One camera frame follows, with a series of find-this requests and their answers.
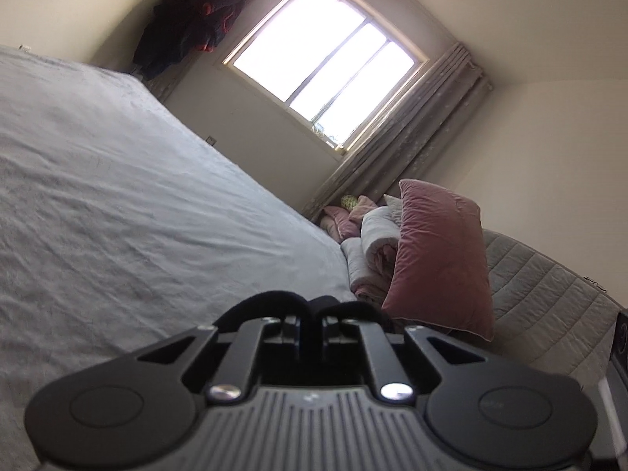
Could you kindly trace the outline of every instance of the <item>pink cushion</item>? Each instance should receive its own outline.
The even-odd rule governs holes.
[[[336,225],[336,222],[334,221],[334,218],[332,218],[331,216],[323,216],[320,220],[320,225],[319,225],[323,230],[325,230],[327,232],[327,234],[329,235],[329,237],[331,237],[332,239],[335,240],[335,242],[337,242],[338,244],[340,244],[340,242],[342,242],[342,239],[340,238],[340,234],[338,233],[338,225]]]
[[[323,211],[334,219],[338,227],[338,234],[340,234],[340,242],[349,237],[360,237],[360,229],[353,221],[349,220],[348,210],[342,207],[328,205],[327,207],[323,207]]]
[[[427,182],[400,181],[403,216],[392,285],[382,309],[491,341],[493,303],[480,208]]]
[[[353,221],[358,227],[361,227],[364,215],[376,208],[378,208],[378,204],[372,201],[368,196],[362,195],[357,199],[357,205],[349,213],[349,220]]]

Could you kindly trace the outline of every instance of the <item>hanging clothes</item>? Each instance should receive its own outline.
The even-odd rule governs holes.
[[[233,26],[244,0],[161,0],[144,29],[133,62],[147,80],[193,49],[212,51]]]

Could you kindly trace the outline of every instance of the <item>rolled blanket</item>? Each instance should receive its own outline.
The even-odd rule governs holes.
[[[394,263],[401,230],[388,207],[379,207],[362,220],[362,250],[367,265],[388,281],[393,279]]]
[[[347,258],[351,291],[360,301],[368,301],[380,307],[386,298],[390,282],[367,265],[362,251],[362,239],[347,239],[340,248]]]

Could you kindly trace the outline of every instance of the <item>bright window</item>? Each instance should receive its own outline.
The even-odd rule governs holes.
[[[288,0],[229,62],[334,147],[352,141],[419,64],[350,0]]]

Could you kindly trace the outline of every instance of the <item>wall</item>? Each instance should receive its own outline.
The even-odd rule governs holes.
[[[0,0],[0,44],[126,68],[157,0]]]
[[[270,192],[299,210],[340,163],[301,122],[222,61],[281,0],[252,0],[224,42],[201,56],[166,107]],[[414,0],[364,0],[435,60],[453,37]]]
[[[425,179],[628,307],[628,80],[498,88]]]

